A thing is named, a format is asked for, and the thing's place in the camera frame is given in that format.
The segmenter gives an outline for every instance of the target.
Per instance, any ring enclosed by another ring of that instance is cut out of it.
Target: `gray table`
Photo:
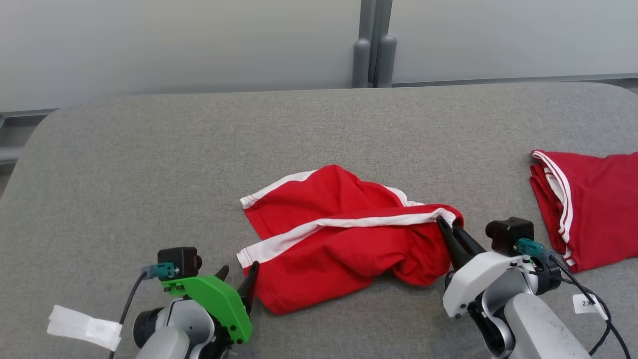
[[[36,129],[0,199],[3,358],[106,358],[106,349],[46,334],[54,304],[117,321],[141,266],[161,248],[194,245],[202,272],[258,241],[239,198],[280,177],[337,163],[414,201],[448,203],[483,244],[511,215],[536,223],[528,183],[534,148],[589,155],[637,149],[638,97],[604,84],[508,84],[101,99],[61,109]],[[638,261],[577,277],[603,296],[630,350]],[[441,304],[443,282],[414,288],[383,276],[365,290],[287,316],[259,303],[241,358],[488,358],[468,317]],[[561,286],[544,300],[590,348],[604,330],[575,315]],[[170,298],[145,282],[141,310]],[[598,357],[621,356],[610,337]]]

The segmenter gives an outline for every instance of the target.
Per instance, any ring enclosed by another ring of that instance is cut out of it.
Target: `cable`
[[[596,293],[594,293],[594,291],[592,291],[591,289],[584,287],[580,284],[580,282],[578,282],[578,280],[576,280],[576,278],[574,278],[574,276],[567,271],[567,269],[560,263],[557,263],[557,260],[553,257],[550,256],[549,257],[554,263],[556,263],[564,272],[565,274],[571,278],[571,280],[569,279],[565,279],[563,277],[559,277],[559,276],[555,276],[555,275],[548,275],[545,273],[539,273],[539,272],[535,272],[535,271],[528,271],[527,273],[532,274],[532,275],[536,275],[538,277],[547,277],[550,279],[555,279],[555,280],[560,280],[561,282],[567,283],[567,284],[572,284],[573,286],[577,286],[578,289],[580,289],[583,294],[585,294],[585,296],[589,298],[589,294],[592,294],[593,296],[595,296],[598,299],[598,302],[600,303],[600,305],[602,306],[603,310],[605,311],[605,314],[607,315],[607,320],[605,321],[605,323],[607,323],[607,328],[605,328],[605,332],[603,333],[603,335],[601,336],[600,340],[598,340],[598,342],[596,343],[596,345],[593,346],[593,348],[589,351],[589,355],[594,355],[594,353],[596,353],[596,350],[598,350],[598,348],[600,348],[600,346],[605,342],[605,339],[607,338],[607,336],[609,335],[609,332],[611,331],[615,336],[616,339],[618,340],[618,343],[620,344],[621,348],[623,349],[623,353],[625,354],[625,358],[626,359],[631,359],[631,355],[629,354],[629,349],[627,348],[627,345],[625,344],[625,341],[623,340],[623,337],[620,335],[620,333],[618,332],[618,330],[616,329],[616,327],[611,323],[611,312],[609,312],[609,308],[607,307],[607,304],[603,301],[603,299],[601,299],[599,297],[599,295],[597,295]]]
[[[585,297],[587,297],[587,300],[589,300],[591,304],[596,304],[596,302],[594,302],[594,299],[590,296],[590,294],[587,293],[587,291],[585,291],[585,288],[581,285],[581,283],[578,280],[576,280],[576,278],[574,278],[574,276],[569,272],[567,268],[565,268],[565,266],[563,266],[562,263],[560,263],[554,256],[549,256],[549,260],[554,262],[554,264],[556,264],[560,269],[562,269],[565,272],[565,274],[569,277],[569,279],[571,279],[574,282],[574,285],[577,286],[578,289],[580,289],[583,294],[585,294]]]
[[[140,286],[140,283],[142,282],[142,280],[144,280],[144,277],[146,277],[146,272],[143,271],[142,274],[140,274],[139,278],[137,278],[137,281],[135,282],[135,285],[133,286],[133,289],[131,289],[131,294],[128,295],[128,300],[126,300],[126,305],[124,305],[124,310],[122,311],[122,316],[120,317],[120,325],[124,324],[124,319],[126,319],[126,313],[128,313],[128,309],[131,306],[131,302],[133,301],[133,296],[135,295],[135,291],[137,291],[137,287]],[[115,352],[111,351],[111,353],[108,355],[108,359],[113,359],[113,357],[115,356]]]

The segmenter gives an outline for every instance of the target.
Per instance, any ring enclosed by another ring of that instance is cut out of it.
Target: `white label tag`
[[[122,338],[122,326],[114,321],[95,319],[86,314],[55,305],[48,317],[47,333],[92,342],[112,351]]]
[[[574,311],[576,312],[576,314],[598,312],[596,306],[594,304],[591,304],[590,301],[587,300],[585,294],[574,294],[572,300],[574,301]]]

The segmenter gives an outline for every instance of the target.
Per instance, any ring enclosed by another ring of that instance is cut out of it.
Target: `red cloth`
[[[450,267],[436,217],[463,225],[450,206],[408,201],[338,165],[284,177],[241,203],[262,241],[237,258],[245,273],[260,262],[256,294],[276,314],[365,288],[387,270],[428,286]]]
[[[531,187],[554,249],[579,272],[638,256],[638,152],[605,158],[535,150]]]

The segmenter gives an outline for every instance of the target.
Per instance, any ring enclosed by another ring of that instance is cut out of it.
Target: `white stripe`
[[[388,186],[384,186],[384,187],[388,191],[392,192],[395,196],[397,196],[399,198],[399,201],[401,201],[401,204],[404,207],[423,206],[423,203],[421,202],[408,201],[408,196],[405,193],[403,193],[402,190],[398,190],[396,188],[392,188]]]
[[[244,209],[250,208],[250,206],[255,204],[257,201],[259,201],[261,198],[263,198],[269,192],[274,191],[275,189],[281,187],[285,183],[288,183],[288,182],[291,182],[291,181],[299,181],[299,182],[306,181],[308,179],[308,177],[310,177],[310,175],[315,173],[316,171],[317,170],[300,172],[300,173],[295,173],[295,174],[289,174],[289,175],[285,176],[284,178],[280,179],[279,181],[269,185],[268,187],[262,188],[261,190],[255,192],[254,194],[247,195],[246,197],[243,197],[242,199],[239,200],[239,202],[241,202],[242,208],[244,208]]]
[[[563,259],[565,260],[565,262],[569,265],[569,266],[575,266],[576,262],[571,259],[570,257],[572,256],[572,251],[569,250],[569,248],[565,249],[565,254],[563,254]]]
[[[265,263],[274,259],[290,247],[301,242],[324,227],[353,228],[378,227],[381,225],[413,225],[434,222],[439,215],[443,216],[445,221],[450,225],[452,225],[453,221],[456,219],[456,215],[453,212],[444,208],[438,208],[430,213],[412,213],[391,217],[368,217],[357,219],[320,218],[295,227],[286,233],[270,237],[267,240],[255,243],[250,247],[246,247],[237,253],[237,259],[239,260],[242,268],[247,268],[253,263],[253,261]]]
[[[572,221],[574,219],[574,209],[572,207],[572,191],[569,185],[569,181],[567,180],[567,176],[563,171],[556,165],[554,161],[552,161],[547,155],[539,151],[532,151],[532,157],[539,159],[545,163],[545,165],[549,168],[551,173],[559,178],[557,184],[560,186],[561,194],[556,194],[557,197],[562,197],[565,199],[563,203],[563,213],[560,218],[560,230],[559,233],[562,233],[562,238],[565,243],[569,242],[569,232],[572,228]]]
[[[560,184],[556,176],[554,176],[551,173],[548,173],[545,175],[545,179],[547,179],[547,183],[549,183],[549,186],[552,188],[552,191],[554,192],[554,194],[556,194],[556,196],[558,197],[558,200],[560,201],[560,203],[562,203],[563,207],[565,207],[565,196],[563,195],[563,191],[560,190]]]

